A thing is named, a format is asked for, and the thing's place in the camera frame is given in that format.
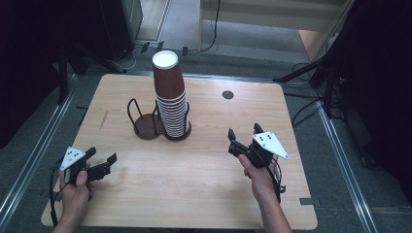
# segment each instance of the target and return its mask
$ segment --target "white triangular marker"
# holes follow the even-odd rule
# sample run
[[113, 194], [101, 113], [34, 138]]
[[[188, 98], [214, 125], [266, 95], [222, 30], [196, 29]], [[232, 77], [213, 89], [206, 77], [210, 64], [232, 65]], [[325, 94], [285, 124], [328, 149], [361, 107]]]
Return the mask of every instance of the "white triangular marker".
[[69, 147], [64, 155], [63, 162], [61, 162], [60, 170], [64, 171], [69, 168], [73, 163], [79, 161], [86, 155], [85, 152]]
[[285, 149], [282, 147], [282, 144], [279, 142], [278, 138], [272, 131], [254, 134], [254, 140], [263, 149], [272, 153], [276, 153], [277, 155], [285, 159], [290, 158]]

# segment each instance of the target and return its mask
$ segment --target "white cup rim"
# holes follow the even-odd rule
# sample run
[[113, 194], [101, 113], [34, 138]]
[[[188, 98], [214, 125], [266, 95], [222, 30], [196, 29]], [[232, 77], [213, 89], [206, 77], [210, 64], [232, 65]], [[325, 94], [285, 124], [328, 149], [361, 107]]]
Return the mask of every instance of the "white cup rim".
[[160, 70], [168, 70], [175, 67], [178, 61], [178, 55], [171, 50], [158, 51], [152, 58], [154, 67]]

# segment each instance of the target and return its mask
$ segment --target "tripod leg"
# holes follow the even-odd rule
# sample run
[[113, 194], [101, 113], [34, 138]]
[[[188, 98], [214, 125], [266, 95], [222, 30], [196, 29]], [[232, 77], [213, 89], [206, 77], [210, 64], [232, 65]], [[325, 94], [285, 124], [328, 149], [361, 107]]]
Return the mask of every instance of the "tripod leg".
[[298, 69], [298, 70], [296, 70], [296, 71], [294, 71], [294, 72], [292, 72], [292, 73], [290, 73], [290, 74], [288, 74], [288, 75], [286, 75], [286, 76], [284, 76], [283, 78], [273, 79], [273, 82], [276, 82], [276, 83], [286, 83], [286, 82], [288, 82], [288, 81], [291, 81], [291, 80], [293, 80], [294, 78], [297, 78], [297, 77], [299, 77], [299, 76], [301, 76], [301, 75], [303, 75], [303, 74], [305, 74], [305, 73], [307, 73], [307, 72], [309, 72], [309, 71], [311, 71], [311, 70], [313, 70], [313, 69], [318, 68], [318, 67], [319, 67], [319, 63], [320, 63], [321, 61], [322, 61], [322, 60], [314, 61], [314, 62], [312, 62], [312, 63], [310, 63], [310, 64], [308, 64], [308, 65], [306, 65], [306, 66], [304, 66], [304, 67], [302, 67], [302, 68], [300, 68], [300, 69]]
[[110, 71], [115, 72], [115, 73], [124, 73], [125, 71], [123, 70], [119, 70], [116, 66], [112, 65], [111, 63], [107, 62], [105, 59], [99, 57], [98, 55], [94, 54], [93, 52], [91, 52], [90, 50], [72, 43], [73, 47], [76, 48], [76, 50], [78, 50], [79, 52], [87, 55], [88, 57], [90, 57], [91, 59], [97, 61], [99, 64], [101, 64], [102, 66], [108, 68]]
[[336, 70], [334, 67], [331, 67], [329, 70], [329, 77], [326, 78], [326, 91], [325, 91], [325, 101], [324, 101], [324, 110], [327, 114], [327, 117], [331, 118], [330, 108], [332, 105], [333, 97], [333, 85], [336, 80]]

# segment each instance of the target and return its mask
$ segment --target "black stand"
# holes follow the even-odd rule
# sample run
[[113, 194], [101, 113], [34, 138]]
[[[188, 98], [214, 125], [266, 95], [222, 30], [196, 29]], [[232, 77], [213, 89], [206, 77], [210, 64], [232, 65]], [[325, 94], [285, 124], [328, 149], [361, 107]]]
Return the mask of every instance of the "black stand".
[[348, 48], [350, 48], [356, 41], [357, 35], [355, 25], [361, 17], [363, 8], [364, 5], [358, 7], [357, 1], [354, 3], [353, 8], [348, 13], [348, 17], [341, 32], [323, 57], [284, 76], [283, 78], [273, 79], [273, 82], [286, 83], [299, 77], [300, 75], [316, 69], [309, 81], [309, 84], [312, 88], [318, 88], [326, 80], [324, 109], [327, 116], [331, 117], [330, 108], [332, 102], [333, 84], [338, 77], [339, 68], [344, 63], [345, 57], [347, 57]]
[[75, 44], [70, 41], [70, 35], [72, 33], [73, 25], [70, 24], [70, 17], [67, 14], [67, 9], [70, 9], [70, 2], [69, 1], [61, 1], [59, 6], [59, 11], [61, 13], [59, 20], [59, 27], [60, 28], [57, 33], [59, 37], [59, 43], [61, 47], [58, 51], [58, 78], [59, 78], [59, 87], [60, 87], [60, 96], [58, 99], [57, 104], [60, 105], [64, 99], [67, 97], [69, 90], [68, 90], [68, 77], [67, 77], [67, 62], [70, 63], [74, 72], [76, 74], [85, 75], [87, 71], [87, 65], [83, 60], [83, 55], [90, 57], [100, 65], [106, 67], [113, 73], [125, 73], [125, 70], [121, 70], [120, 68], [114, 66], [107, 60], [103, 59], [102, 57], [98, 56], [91, 50], [83, 47], [82, 45]]

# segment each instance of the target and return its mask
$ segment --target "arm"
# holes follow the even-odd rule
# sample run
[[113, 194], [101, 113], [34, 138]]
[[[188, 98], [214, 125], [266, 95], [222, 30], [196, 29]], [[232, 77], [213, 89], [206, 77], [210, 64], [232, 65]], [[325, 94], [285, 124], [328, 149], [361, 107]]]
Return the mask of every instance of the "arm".
[[[64, 172], [60, 171], [60, 188], [64, 186]], [[89, 196], [93, 194], [92, 183], [87, 182], [87, 172], [81, 171], [76, 185], [67, 184], [61, 191], [63, 197], [63, 213], [53, 233], [76, 232], [86, 215]]]
[[252, 192], [257, 199], [266, 233], [292, 232], [275, 194], [272, 179], [265, 168], [257, 169], [244, 154], [238, 156], [245, 176], [252, 180]]

